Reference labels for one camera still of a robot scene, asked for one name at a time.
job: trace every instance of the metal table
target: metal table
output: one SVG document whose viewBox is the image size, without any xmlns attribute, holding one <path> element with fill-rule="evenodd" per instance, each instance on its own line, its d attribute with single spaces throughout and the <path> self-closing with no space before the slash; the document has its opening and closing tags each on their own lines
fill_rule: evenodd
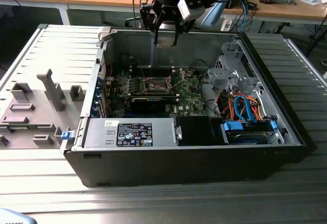
<svg viewBox="0 0 327 224">
<path fill-rule="evenodd" d="M 10 99 L 8 87 L 12 82 L 28 79 L 28 73 L 40 66 L 40 59 L 31 61 L 37 46 L 48 46 L 42 57 L 42 65 L 48 67 L 56 54 L 49 48 L 54 36 L 70 38 L 72 43 L 61 43 L 60 49 L 74 55 L 97 48 L 97 30 L 78 26 L 37 29 L 0 82 L 0 112 Z M 86 88 L 89 74 L 81 73 L 81 65 L 91 69 L 88 61 L 79 61 L 75 67 L 72 64 L 76 61 L 60 61 L 54 76 L 59 78 L 64 75 L 60 72 L 66 71 L 71 75 L 69 82 Z M 85 75 L 83 81 L 76 79 L 78 74 Z M 62 87 L 70 85 L 58 78 Z M 316 133 L 318 150 L 298 164 L 284 166 L 265 181 L 195 185 L 87 188 L 58 149 L 0 150 L 0 207 L 47 224 L 326 223 L 326 136 L 325 131 Z"/>
</svg>

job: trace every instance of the blue latch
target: blue latch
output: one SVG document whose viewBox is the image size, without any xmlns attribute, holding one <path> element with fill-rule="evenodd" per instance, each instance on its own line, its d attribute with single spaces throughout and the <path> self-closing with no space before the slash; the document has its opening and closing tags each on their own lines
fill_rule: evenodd
<svg viewBox="0 0 327 224">
<path fill-rule="evenodd" d="M 277 128 L 278 128 L 278 126 L 277 126 L 277 124 L 276 124 L 275 121 L 271 121 L 271 122 L 270 122 L 270 126 L 271 126 L 271 128 L 272 128 L 274 131 L 277 130 Z"/>
<path fill-rule="evenodd" d="M 62 140 L 73 140 L 74 139 L 74 133 L 73 131 L 64 131 L 61 133 L 61 139 Z"/>
<path fill-rule="evenodd" d="M 224 130 L 225 131 L 242 131 L 243 126 L 240 121 L 226 121 L 224 123 Z"/>
</svg>

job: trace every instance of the open computer chassis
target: open computer chassis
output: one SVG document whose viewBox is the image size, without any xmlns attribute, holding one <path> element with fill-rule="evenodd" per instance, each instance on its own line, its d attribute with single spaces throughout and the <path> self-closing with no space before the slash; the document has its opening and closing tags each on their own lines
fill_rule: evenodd
<svg viewBox="0 0 327 224">
<path fill-rule="evenodd" d="M 259 180 L 315 150 L 276 81 L 294 68 L 278 62 L 302 62 L 282 36 L 192 32 L 174 48 L 152 43 L 126 29 L 101 43 L 78 129 L 62 145 L 84 185 Z"/>
</svg>

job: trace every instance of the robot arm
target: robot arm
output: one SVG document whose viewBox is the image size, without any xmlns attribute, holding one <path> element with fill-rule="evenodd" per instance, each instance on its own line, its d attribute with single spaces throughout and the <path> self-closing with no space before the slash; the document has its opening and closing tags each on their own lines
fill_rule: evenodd
<svg viewBox="0 0 327 224">
<path fill-rule="evenodd" d="M 195 20 L 215 2 L 217 0 L 153 0 L 151 4 L 141 4 L 140 11 L 145 28 L 155 33 L 155 45 L 158 44 L 158 31 L 161 24 L 174 25 L 175 37 L 172 46 L 175 46 L 178 35 L 187 33 L 193 27 Z"/>
</svg>

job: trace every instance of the table leg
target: table leg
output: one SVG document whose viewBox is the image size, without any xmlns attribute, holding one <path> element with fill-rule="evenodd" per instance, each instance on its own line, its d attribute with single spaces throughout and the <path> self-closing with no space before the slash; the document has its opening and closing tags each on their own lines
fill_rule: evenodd
<svg viewBox="0 0 327 224">
<path fill-rule="evenodd" d="M 58 4 L 57 9 L 60 12 L 61 20 L 63 25 L 71 25 L 68 17 L 68 6 L 67 4 Z"/>
</svg>

